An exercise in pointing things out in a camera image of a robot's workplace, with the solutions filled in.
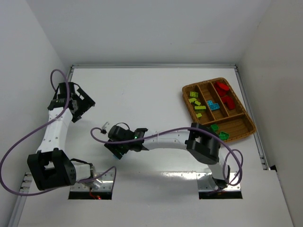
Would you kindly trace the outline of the lime lego brick stack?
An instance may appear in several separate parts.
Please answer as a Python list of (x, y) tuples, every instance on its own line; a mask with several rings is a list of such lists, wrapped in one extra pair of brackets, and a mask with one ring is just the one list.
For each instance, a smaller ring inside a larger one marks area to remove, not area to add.
[(195, 107), (194, 107), (194, 110), (195, 110), (196, 112), (204, 111), (204, 110), (206, 110), (206, 106), (204, 106), (204, 105), (195, 106)]

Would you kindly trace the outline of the green rounded lego brick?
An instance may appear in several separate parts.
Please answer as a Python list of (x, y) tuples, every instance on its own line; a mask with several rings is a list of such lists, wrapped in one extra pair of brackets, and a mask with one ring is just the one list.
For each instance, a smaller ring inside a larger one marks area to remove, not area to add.
[(210, 125), (212, 131), (217, 132), (219, 130), (219, 126), (217, 124)]

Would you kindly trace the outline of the cyan lego brick stack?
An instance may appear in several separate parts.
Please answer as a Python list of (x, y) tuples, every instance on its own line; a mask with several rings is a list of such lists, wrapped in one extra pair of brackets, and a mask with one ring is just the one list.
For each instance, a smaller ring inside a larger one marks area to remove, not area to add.
[(218, 103), (215, 103), (215, 104), (209, 105), (209, 108), (211, 109), (211, 111), (215, 111), (215, 110), (219, 110), (220, 106)]

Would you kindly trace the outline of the red lego base brick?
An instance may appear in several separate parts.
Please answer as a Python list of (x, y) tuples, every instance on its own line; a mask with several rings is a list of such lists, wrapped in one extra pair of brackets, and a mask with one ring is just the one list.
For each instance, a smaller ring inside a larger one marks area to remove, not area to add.
[(226, 95), (226, 91), (217, 91), (220, 97), (223, 97)]

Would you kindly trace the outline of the red long lego brick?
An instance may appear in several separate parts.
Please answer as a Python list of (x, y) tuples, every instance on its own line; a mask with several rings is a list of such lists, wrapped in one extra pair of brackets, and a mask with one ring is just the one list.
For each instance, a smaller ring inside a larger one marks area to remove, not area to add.
[(222, 102), (227, 106), (229, 110), (235, 109), (235, 103), (233, 99), (229, 96), (224, 96), (221, 98)]

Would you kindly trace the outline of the small cyan lego brick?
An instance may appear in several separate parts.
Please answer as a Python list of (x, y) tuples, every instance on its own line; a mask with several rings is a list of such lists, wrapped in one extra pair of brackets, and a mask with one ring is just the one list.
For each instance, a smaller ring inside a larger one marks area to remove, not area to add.
[(211, 100), (209, 100), (209, 101), (207, 101), (207, 104), (208, 104), (209, 106), (211, 106), (211, 105), (213, 105), (213, 102), (212, 102)]

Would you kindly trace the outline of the small red lego brick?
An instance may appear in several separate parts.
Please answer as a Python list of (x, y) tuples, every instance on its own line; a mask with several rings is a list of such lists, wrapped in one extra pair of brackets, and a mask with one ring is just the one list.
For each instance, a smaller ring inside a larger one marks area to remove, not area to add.
[(214, 87), (215, 87), (215, 88), (220, 88), (218, 82), (215, 82), (215, 83), (214, 83)]

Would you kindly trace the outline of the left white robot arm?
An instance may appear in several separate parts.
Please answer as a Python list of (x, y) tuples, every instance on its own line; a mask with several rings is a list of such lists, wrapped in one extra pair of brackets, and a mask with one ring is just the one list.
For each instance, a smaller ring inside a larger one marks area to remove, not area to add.
[(93, 177), (93, 164), (65, 154), (65, 142), (69, 125), (95, 105), (76, 83), (60, 83), (48, 106), (50, 124), (35, 154), (27, 158), (27, 164), (36, 186), (41, 191), (71, 186)]

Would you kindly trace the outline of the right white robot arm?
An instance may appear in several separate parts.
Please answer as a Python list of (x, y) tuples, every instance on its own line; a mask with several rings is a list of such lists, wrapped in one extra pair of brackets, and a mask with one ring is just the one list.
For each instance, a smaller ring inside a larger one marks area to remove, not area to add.
[(208, 165), (211, 170), (210, 185), (214, 190), (227, 187), (226, 178), (230, 167), (219, 154), (219, 137), (207, 127), (192, 123), (191, 129), (176, 130), (169, 133), (137, 128), (132, 131), (114, 125), (108, 132), (108, 143), (104, 146), (114, 156), (121, 159), (128, 151), (149, 151), (158, 148), (171, 148), (188, 151), (198, 162)]

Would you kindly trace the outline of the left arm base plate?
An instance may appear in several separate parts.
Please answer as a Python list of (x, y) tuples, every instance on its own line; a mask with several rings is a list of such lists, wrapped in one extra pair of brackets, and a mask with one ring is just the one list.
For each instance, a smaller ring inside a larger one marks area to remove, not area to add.
[(70, 187), (70, 192), (111, 192), (113, 189), (115, 172), (113, 170), (107, 172), (103, 176), (90, 183), (76, 183)]

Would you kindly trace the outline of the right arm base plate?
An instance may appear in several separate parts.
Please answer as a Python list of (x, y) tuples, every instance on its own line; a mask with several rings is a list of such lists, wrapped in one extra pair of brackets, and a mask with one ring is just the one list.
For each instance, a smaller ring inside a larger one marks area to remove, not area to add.
[(228, 184), (225, 188), (220, 189), (219, 186), (213, 180), (212, 173), (210, 172), (198, 172), (196, 174), (198, 192), (201, 193), (215, 193), (215, 192), (241, 192), (241, 185), (236, 186)]

